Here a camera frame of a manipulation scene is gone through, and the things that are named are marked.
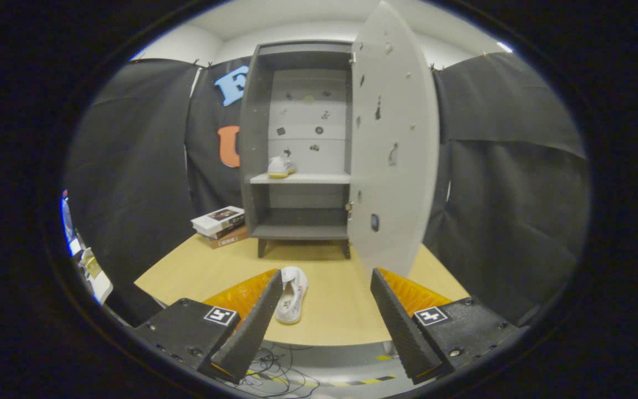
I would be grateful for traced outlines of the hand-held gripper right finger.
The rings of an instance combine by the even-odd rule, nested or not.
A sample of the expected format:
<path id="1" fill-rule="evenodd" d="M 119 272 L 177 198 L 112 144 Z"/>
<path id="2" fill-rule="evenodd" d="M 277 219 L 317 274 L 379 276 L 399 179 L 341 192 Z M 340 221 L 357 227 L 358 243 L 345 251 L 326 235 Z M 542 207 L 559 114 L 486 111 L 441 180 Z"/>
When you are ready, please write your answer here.
<path id="1" fill-rule="evenodd" d="M 414 384 L 470 369 L 519 333 L 477 298 L 451 301 L 383 268 L 372 271 L 370 289 Z"/>

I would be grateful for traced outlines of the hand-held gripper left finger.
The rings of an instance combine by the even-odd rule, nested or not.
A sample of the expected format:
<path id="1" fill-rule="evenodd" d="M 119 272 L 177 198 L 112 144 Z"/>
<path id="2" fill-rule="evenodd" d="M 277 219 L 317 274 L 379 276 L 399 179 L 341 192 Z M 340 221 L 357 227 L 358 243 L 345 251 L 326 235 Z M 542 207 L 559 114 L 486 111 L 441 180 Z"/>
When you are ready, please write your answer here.
<path id="1" fill-rule="evenodd" d="M 203 300 L 180 298 L 135 336 L 192 371 L 238 384 L 263 343 L 283 291 L 271 269 Z"/>

